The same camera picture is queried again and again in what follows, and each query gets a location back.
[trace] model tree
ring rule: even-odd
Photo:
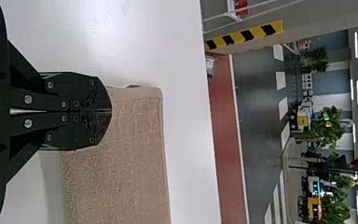
[[[337,141],[345,133],[340,124],[341,111],[335,106],[325,107],[320,115],[312,121],[310,133],[316,137],[317,148],[336,149]]]

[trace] red sidewalk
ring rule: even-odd
[[[223,224],[245,224],[241,156],[229,57],[219,56],[215,76],[208,81],[214,154]]]

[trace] crosswalk stripe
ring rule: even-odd
[[[290,126],[289,126],[289,122],[287,122],[286,126],[281,132],[282,150],[284,150],[284,148],[286,147],[289,137],[290,137]]]
[[[277,91],[286,87],[286,75],[284,72],[276,72]]]
[[[282,120],[283,117],[289,111],[289,105],[287,104],[287,97],[284,97],[278,104],[279,107],[279,119]]]
[[[283,182],[283,171],[281,171],[280,182],[281,182],[282,220],[283,220],[283,224],[287,224],[286,193],[285,193],[285,187]]]
[[[278,185],[274,190],[274,212],[275,212],[275,224],[281,224],[281,210],[279,205]]]
[[[274,45],[274,59],[283,62],[283,46],[282,45]]]
[[[267,212],[264,215],[264,223],[265,224],[272,224],[272,214],[271,214],[271,204],[268,204]]]

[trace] yellow and black striped barrier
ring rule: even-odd
[[[223,49],[230,45],[242,44],[253,39],[283,33],[283,22],[273,21],[228,35],[222,35],[205,41],[205,50]]]

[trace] white table surface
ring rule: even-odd
[[[8,37],[42,71],[164,94],[172,223],[221,223],[197,0],[1,0]],[[9,182],[0,223],[63,223],[56,153]]]

